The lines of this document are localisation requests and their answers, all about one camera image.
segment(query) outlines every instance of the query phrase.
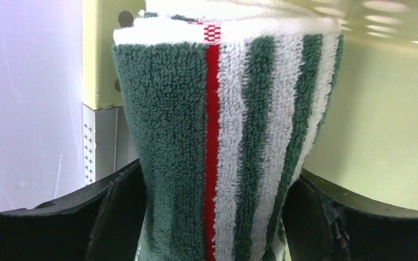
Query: bolt hole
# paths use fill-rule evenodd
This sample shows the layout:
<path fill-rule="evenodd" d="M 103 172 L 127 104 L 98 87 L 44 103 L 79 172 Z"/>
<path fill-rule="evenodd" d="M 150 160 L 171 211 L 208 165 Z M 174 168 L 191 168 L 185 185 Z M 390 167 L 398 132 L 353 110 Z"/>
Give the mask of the bolt hole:
<path fill-rule="evenodd" d="M 134 25 L 134 16 L 129 11 L 122 11 L 118 16 L 120 27 L 132 27 Z"/>

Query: towel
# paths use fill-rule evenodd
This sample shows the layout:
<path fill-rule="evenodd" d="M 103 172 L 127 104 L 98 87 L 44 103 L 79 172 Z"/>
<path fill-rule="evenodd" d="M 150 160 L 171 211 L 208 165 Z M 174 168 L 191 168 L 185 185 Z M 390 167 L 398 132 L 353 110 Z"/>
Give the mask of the towel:
<path fill-rule="evenodd" d="M 142 13 L 114 32 L 147 185 L 136 260 L 284 260 L 281 210 L 327 111 L 333 18 Z"/>

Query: green stripe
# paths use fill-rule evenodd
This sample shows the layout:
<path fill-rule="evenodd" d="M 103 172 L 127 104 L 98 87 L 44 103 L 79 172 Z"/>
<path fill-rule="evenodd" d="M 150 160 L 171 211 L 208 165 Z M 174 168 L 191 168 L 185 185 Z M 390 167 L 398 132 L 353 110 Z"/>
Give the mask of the green stripe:
<path fill-rule="evenodd" d="M 302 60 L 304 64 L 300 67 L 301 75 L 297 81 L 296 99 L 294 101 L 294 115 L 292 116 L 292 135 L 291 141 L 287 145 L 286 157 L 284 159 L 284 169 L 281 175 L 278 193 L 273 207 L 273 213 L 267 227 L 267 245 L 265 255 L 273 252 L 272 243 L 275 237 L 278 218 L 280 218 L 281 207 L 291 182 L 294 169 L 305 140 L 308 129 L 308 119 L 312 113 L 312 101 L 318 76 L 318 66 L 321 59 L 321 48 L 323 43 L 322 35 L 304 36 L 304 49 Z"/>
<path fill-rule="evenodd" d="M 286 245 L 286 232 L 284 231 L 284 227 L 279 226 L 277 231 L 278 231 L 278 237 L 280 239 L 280 242 Z"/>
<path fill-rule="evenodd" d="M 206 46 L 114 46 L 147 185 L 140 260 L 204 260 Z"/>
<path fill-rule="evenodd" d="M 263 254 L 262 261 L 276 261 L 276 255 L 271 247 Z"/>
<path fill-rule="evenodd" d="M 267 128 L 268 103 L 272 87 L 275 44 L 271 36 L 252 41 L 247 53 L 246 75 L 249 80 L 242 95 L 247 107 L 243 125 L 241 181 L 235 227 L 236 260 L 249 260 L 251 232 L 257 207 L 257 187 L 261 175 L 261 153 Z"/>
<path fill-rule="evenodd" d="M 334 87 L 336 86 L 337 76 L 339 75 L 340 65 L 342 63 L 342 55 L 343 55 L 343 34 L 339 35 L 339 45 L 337 46 L 337 51 L 336 51 L 336 62 L 334 64 L 334 73 L 333 73 L 333 78 L 331 80 L 331 91 L 328 94 L 328 104 L 326 104 L 326 110 L 324 111 L 323 117 L 321 118 L 317 126 L 317 130 L 316 130 L 317 137 L 318 137 L 319 131 L 321 130 L 321 125 L 323 125 L 324 120 L 326 119 L 326 114 L 328 113 L 328 110 L 329 110 L 331 94 L 333 93 Z"/>
<path fill-rule="evenodd" d="M 152 17 L 158 17 L 158 13 L 156 12 L 146 12 L 143 14 L 143 18 L 152 18 Z"/>
<path fill-rule="evenodd" d="M 143 14 L 143 18 L 153 18 L 153 17 L 158 17 L 158 13 L 156 12 L 146 12 Z M 180 20 L 180 21 L 185 21 L 185 22 L 197 22 L 198 19 L 194 19 L 194 18 L 189 18 L 183 15 L 173 15 L 171 16 L 172 20 Z"/>

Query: red stripe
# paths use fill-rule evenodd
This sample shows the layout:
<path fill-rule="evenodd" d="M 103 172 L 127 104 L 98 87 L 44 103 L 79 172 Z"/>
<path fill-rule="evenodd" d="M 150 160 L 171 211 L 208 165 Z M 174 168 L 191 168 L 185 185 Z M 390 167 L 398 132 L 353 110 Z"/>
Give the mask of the red stripe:
<path fill-rule="evenodd" d="M 215 261 L 213 242 L 215 231 L 214 213 L 217 184 L 217 154 L 219 148 L 219 45 L 209 45 L 206 52 L 207 79 L 206 79 L 206 110 L 207 110 L 207 137 L 206 137 L 206 190 L 204 203 L 206 260 Z"/>

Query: white wall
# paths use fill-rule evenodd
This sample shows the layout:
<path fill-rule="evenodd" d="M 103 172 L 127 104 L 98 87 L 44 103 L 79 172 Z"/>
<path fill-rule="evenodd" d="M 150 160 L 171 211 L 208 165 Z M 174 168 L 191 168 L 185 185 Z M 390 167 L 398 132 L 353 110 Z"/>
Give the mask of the white wall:
<path fill-rule="evenodd" d="M 83 186 L 81 0 L 0 0 L 0 211 Z"/>

